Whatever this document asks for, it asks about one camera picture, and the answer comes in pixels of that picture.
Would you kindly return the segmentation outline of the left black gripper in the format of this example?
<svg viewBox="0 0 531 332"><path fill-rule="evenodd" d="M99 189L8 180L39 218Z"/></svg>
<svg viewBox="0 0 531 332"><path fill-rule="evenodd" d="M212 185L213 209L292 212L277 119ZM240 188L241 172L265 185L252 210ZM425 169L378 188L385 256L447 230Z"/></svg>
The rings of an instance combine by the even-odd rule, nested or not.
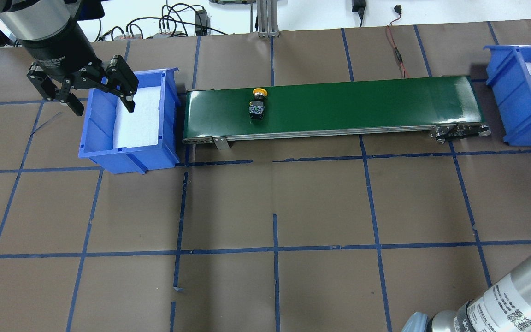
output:
<svg viewBox="0 0 531 332"><path fill-rule="evenodd" d="M59 101L83 116L84 105L71 89L99 89L119 97L126 110L134 112L137 76L121 55L99 59L81 28L62 28L41 40L25 40L24 48L35 59L27 78L44 100Z"/></svg>

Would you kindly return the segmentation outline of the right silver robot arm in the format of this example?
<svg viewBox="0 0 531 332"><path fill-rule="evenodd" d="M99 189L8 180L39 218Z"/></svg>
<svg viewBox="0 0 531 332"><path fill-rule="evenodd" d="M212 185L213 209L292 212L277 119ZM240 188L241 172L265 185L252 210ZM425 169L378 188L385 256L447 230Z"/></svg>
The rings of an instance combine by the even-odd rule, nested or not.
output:
<svg viewBox="0 0 531 332"><path fill-rule="evenodd" d="M464 187L481 243L501 250L519 246L521 235L531 235L531 154L472 154L457 158L466 176ZM457 311L433 316L416 312L405 332L531 332L531 255L503 277L495 279L481 295Z"/></svg>

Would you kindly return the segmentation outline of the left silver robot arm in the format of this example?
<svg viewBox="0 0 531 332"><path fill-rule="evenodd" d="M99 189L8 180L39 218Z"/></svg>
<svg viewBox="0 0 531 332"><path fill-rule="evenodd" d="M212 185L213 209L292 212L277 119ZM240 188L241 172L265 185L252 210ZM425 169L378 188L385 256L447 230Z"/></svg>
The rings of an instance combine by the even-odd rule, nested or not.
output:
<svg viewBox="0 0 531 332"><path fill-rule="evenodd" d="M121 55L103 62L78 21L100 19L99 0L0 0L0 19L33 57L27 78L42 98L66 104L77 116L84 106L72 92L99 89L135 109L139 80Z"/></svg>

